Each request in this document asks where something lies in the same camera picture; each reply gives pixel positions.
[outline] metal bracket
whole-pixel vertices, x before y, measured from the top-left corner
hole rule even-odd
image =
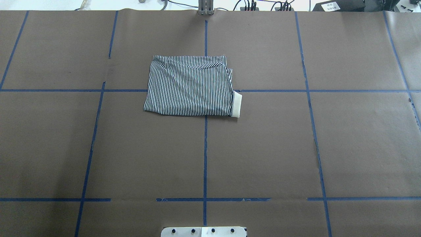
[[[213,0],[199,0],[199,15],[213,15]]]
[[[240,226],[166,227],[161,237],[247,237],[247,228]]]

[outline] folded shirt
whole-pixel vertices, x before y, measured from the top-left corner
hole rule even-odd
[[[242,95],[232,90],[231,80],[225,56],[154,56],[144,110],[239,118]]]

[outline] blue tape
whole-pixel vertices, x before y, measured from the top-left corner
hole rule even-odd
[[[104,97],[104,89],[105,89],[105,82],[102,84],[101,96],[99,97],[98,110],[96,112],[95,126],[93,128],[93,135],[92,135],[92,142],[91,142],[91,149],[89,151],[88,165],[86,167],[85,181],[83,183],[82,200],[79,206],[79,214],[77,215],[75,237],[77,237],[79,234],[80,220],[82,218],[83,203],[84,203],[84,199],[86,195],[86,187],[88,186],[89,171],[91,169],[91,162],[92,162],[92,155],[93,155],[93,145],[95,143],[96,131],[98,129],[98,119],[99,119],[99,113],[101,112],[102,98]]]
[[[84,202],[110,202],[111,198],[85,198]]]
[[[310,90],[310,92],[345,92],[345,93],[406,93],[406,90]]]
[[[208,198],[208,202],[267,202],[270,197]]]
[[[267,202],[270,197],[206,198],[207,202]],[[203,198],[157,198],[157,202],[203,202]]]
[[[298,14],[297,14],[296,11],[294,13],[295,13],[296,26],[297,26],[298,43],[300,45],[301,63],[302,63],[302,66],[303,66],[304,78],[306,79],[307,100],[308,100],[308,104],[309,104],[310,119],[311,119],[312,128],[313,128],[313,138],[314,138],[314,142],[316,143],[317,160],[319,162],[319,176],[320,176],[320,184],[321,184],[321,187],[322,187],[323,204],[324,204],[324,207],[325,207],[326,224],[327,224],[327,227],[328,227],[329,237],[332,237],[332,229],[330,227],[328,202],[326,200],[325,182],[324,182],[324,179],[323,179],[322,162],[320,160],[319,143],[317,142],[316,126],[314,124],[314,116],[313,116],[313,108],[312,108],[312,102],[311,102],[311,97],[310,97],[309,82],[308,82],[308,79],[307,79],[307,70],[306,70],[306,66],[304,64],[304,53],[303,53],[303,45],[301,43],[300,26],[299,26],[299,23],[298,23]]]
[[[205,116],[205,137],[203,154],[203,226],[207,225],[207,197],[208,197],[208,116]]]
[[[307,92],[307,90],[235,90],[236,92]]]
[[[100,89],[0,89],[0,92],[101,92]],[[234,90],[236,92],[298,92],[305,93],[307,90],[283,89],[283,90]],[[148,89],[105,89],[104,92],[148,92]],[[310,90],[325,93],[406,93],[406,90]],[[421,93],[421,90],[409,90],[410,93]]]
[[[157,198],[157,202],[203,202],[203,198]]]
[[[208,21],[205,20],[205,56],[208,56]],[[203,154],[203,226],[207,221],[207,197],[208,197],[208,117],[205,116],[205,141]]]
[[[418,125],[418,129],[421,131],[421,123],[420,123],[420,119],[419,119],[419,116],[418,116],[418,112],[417,112],[417,109],[415,108],[415,105],[414,105],[414,102],[413,102],[413,99],[412,99],[412,96],[411,96],[411,92],[409,90],[409,86],[408,86],[408,83],[406,81],[405,74],[403,73],[402,65],[401,65],[399,57],[397,55],[396,48],[395,48],[394,43],[393,43],[392,35],[390,34],[389,23],[387,21],[385,11],[383,11],[383,18],[384,18],[384,23],[386,24],[387,35],[389,36],[390,44],[392,45],[393,53],[395,55],[397,65],[399,67],[400,74],[402,75],[403,83],[405,84],[406,92],[408,93],[409,99],[411,100],[412,111],[414,112],[415,120],[417,121],[417,125]]]
[[[118,17],[118,11],[115,11],[114,25],[112,27],[111,40],[109,42],[109,53],[108,53],[109,59],[111,58],[112,43],[114,42],[114,33],[115,33],[115,26],[117,25],[117,17]]]
[[[104,92],[148,92],[148,89],[106,89]]]
[[[0,202],[80,202],[81,198],[0,198]],[[87,198],[85,202],[110,202],[111,198]]]
[[[1,92],[101,92],[98,89],[1,89]]]
[[[0,202],[80,202],[80,198],[0,198]]]
[[[9,71],[10,63],[12,62],[13,55],[15,54],[16,47],[18,46],[18,43],[19,43],[19,39],[21,38],[22,31],[24,30],[26,20],[28,19],[28,14],[29,14],[29,11],[27,11],[26,14],[25,14],[25,18],[24,18],[24,21],[22,22],[21,29],[19,31],[18,37],[16,38],[15,45],[13,46],[12,53],[10,54],[9,61],[7,62],[6,69],[4,70],[4,74],[3,74],[3,77],[2,77],[1,82],[0,82],[0,89],[3,87],[4,80],[6,79],[7,72]]]
[[[100,89],[1,89],[0,92],[102,92]],[[147,89],[105,89],[104,92],[148,92]]]
[[[327,197],[328,201],[399,201],[399,200],[421,200],[421,197]],[[321,197],[309,197],[307,201],[320,202],[323,201]]]

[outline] label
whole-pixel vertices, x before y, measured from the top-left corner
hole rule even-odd
[[[325,11],[337,11],[341,9],[336,2],[325,3],[325,4],[322,4],[321,6],[323,10]]]

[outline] striped shirt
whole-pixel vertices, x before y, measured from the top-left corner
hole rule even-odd
[[[234,97],[239,94],[232,90],[231,79],[225,56],[154,56],[144,110],[176,116],[232,116]]]

